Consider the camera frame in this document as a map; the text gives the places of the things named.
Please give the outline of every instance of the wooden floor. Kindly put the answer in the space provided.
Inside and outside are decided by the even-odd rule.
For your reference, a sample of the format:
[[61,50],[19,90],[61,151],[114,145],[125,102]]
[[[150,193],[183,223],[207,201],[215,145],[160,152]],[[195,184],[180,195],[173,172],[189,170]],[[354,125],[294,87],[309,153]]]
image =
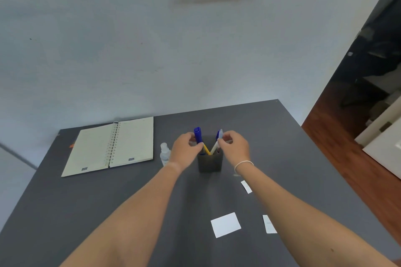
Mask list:
[[330,82],[302,128],[401,245],[401,180],[354,141],[364,129],[370,105],[341,109],[346,89],[343,83]]

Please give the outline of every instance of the person's right arm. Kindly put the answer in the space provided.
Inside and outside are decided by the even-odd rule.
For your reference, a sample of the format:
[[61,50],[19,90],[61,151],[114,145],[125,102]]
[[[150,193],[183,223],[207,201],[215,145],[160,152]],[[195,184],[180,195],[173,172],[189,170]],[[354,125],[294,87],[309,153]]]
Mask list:
[[[239,133],[228,131],[218,143],[233,166],[250,160],[248,142]],[[251,163],[241,163],[236,170],[262,202],[274,228],[301,267],[395,266],[358,235],[293,196]]]

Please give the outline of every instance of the lined page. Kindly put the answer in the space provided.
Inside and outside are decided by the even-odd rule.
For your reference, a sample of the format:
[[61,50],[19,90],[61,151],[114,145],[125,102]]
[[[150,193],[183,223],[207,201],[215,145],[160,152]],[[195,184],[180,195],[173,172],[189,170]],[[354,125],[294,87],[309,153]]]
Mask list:
[[120,122],[110,167],[153,159],[153,117]]
[[108,168],[105,157],[114,124],[81,130],[61,176]]

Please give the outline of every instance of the clear plastic bottle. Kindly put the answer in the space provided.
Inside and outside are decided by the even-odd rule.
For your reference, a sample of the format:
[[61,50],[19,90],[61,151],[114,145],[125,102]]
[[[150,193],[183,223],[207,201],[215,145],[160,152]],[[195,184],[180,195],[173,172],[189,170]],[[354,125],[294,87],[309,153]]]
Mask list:
[[162,153],[160,153],[160,159],[162,160],[163,167],[168,163],[168,160],[170,159],[170,149],[168,148],[167,144],[164,142],[160,145],[162,149]]

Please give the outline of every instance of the tabletop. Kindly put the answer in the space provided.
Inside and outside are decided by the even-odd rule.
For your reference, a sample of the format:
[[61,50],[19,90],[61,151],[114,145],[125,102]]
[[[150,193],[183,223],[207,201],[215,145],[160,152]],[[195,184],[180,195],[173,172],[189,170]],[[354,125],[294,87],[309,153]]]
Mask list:
[[[236,130],[254,164],[289,192],[353,230],[389,259],[401,248],[278,100],[154,118],[154,159],[61,177],[81,129],[60,130],[0,233],[1,266],[58,266],[162,167],[160,144],[182,133]],[[261,204],[224,158],[220,173],[194,164],[179,177],[149,266],[297,266]],[[211,220],[235,212],[241,229],[216,238]]]

